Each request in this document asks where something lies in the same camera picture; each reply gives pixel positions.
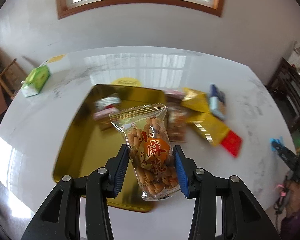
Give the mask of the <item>person's hand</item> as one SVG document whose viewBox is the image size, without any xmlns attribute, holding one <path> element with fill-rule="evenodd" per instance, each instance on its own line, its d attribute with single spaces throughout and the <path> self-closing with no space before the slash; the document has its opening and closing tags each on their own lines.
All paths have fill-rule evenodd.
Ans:
<svg viewBox="0 0 300 240">
<path fill-rule="evenodd" d="M 292 180 L 288 181 L 288 189 L 290 193 L 290 198 L 286 205 L 286 217 L 300 217 L 300 183 L 296 183 Z"/>
</svg>

